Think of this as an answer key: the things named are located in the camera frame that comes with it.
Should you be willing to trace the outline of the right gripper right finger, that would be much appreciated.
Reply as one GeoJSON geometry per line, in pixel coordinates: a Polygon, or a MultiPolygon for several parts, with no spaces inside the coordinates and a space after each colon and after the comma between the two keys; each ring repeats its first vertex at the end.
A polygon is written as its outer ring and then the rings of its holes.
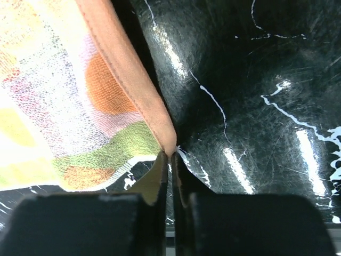
{"type": "Polygon", "coordinates": [[[332,255],[319,211],[296,195],[217,194],[171,158],[177,255],[332,255]]]}

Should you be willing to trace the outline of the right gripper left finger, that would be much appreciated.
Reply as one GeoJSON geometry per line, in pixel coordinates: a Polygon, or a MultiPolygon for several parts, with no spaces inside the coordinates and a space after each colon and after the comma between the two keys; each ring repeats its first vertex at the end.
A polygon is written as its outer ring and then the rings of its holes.
{"type": "Polygon", "coordinates": [[[168,157],[123,193],[26,197],[5,227],[6,255],[164,255],[168,157]]]}

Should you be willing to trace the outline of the orange dotted checkered towel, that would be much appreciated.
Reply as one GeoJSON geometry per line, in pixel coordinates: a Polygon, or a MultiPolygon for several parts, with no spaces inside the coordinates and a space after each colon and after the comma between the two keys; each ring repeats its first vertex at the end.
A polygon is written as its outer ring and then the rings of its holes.
{"type": "Polygon", "coordinates": [[[1,1],[2,191],[100,190],[175,147],[110,1],[1,1]]]}

